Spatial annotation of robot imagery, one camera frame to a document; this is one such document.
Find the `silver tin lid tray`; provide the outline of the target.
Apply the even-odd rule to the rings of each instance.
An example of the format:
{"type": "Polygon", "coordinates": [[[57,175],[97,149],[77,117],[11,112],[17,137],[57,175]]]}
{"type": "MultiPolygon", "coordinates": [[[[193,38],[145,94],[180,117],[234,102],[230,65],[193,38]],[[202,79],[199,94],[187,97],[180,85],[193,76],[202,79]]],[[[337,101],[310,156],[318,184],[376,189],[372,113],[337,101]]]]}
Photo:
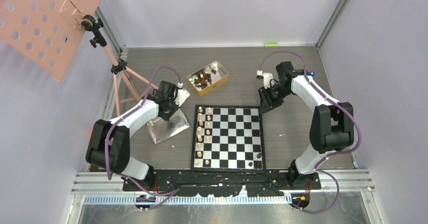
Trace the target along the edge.
{"type": "Polygon", "coordinates": [[[148,133],[154,144],[166,141],[190,127],[190,123],[181,109],[177,110],[169,121],[157,117],[147,124],[148,133]]]}

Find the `black white chessboard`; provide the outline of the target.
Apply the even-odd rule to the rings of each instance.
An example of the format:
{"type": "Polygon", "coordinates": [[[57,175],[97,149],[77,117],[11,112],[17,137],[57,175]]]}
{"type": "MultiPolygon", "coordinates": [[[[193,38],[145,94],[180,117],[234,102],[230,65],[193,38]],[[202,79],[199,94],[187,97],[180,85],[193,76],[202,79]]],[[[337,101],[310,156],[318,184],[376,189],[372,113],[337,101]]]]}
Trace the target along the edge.
{"type": "Polygon", "coordinates": [[[191,165],[201,172],[261,172],[266,170],[263,120],[258,106],[196,105],[191,165]],[[197,128],[203,128],[198,142],[197,128]],[[261,168],[255,167],[260,161],[261,168]]]}

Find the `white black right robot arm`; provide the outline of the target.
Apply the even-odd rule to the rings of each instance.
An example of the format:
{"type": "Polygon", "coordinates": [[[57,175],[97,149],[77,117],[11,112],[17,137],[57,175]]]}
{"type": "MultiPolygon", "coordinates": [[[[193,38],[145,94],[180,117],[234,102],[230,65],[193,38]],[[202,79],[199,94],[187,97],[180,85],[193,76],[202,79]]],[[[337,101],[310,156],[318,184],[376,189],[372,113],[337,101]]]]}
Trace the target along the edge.
{"type": "Polygon", "coordinates": [[[354,142],[351,121],[353,106],[331,98],[313,80],[312,73],[295,69],[290,61],[276,66],[278,79],[271,73],[258,70],[256,77],[263,80],[259,88],[260,114],[272,111],[289,95],[299,96],[312,111],[309,146],[293,160],[285,175],[286,184],[301,189],[314,180],[316,171],[330,155],[343,151],[354,142]]]}

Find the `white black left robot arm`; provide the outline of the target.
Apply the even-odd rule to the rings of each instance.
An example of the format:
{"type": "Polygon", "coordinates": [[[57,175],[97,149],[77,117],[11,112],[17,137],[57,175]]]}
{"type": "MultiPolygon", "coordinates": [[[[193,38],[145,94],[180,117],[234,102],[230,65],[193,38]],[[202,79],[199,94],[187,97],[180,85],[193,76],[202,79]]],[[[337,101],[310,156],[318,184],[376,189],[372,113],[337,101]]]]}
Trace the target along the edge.
{"type": "Polygon", "coordinates": [[[131,156],[130,138],[155,118],[169,121],[189,96],[181,83],[161,81],[158,89],[145,94],[124,114],[108,121],[96,121],[86,151],[87,163],[105,169],[108,174],[131,177],[141,190],[150,190],[155,183],[153,167],[131,156]]]}

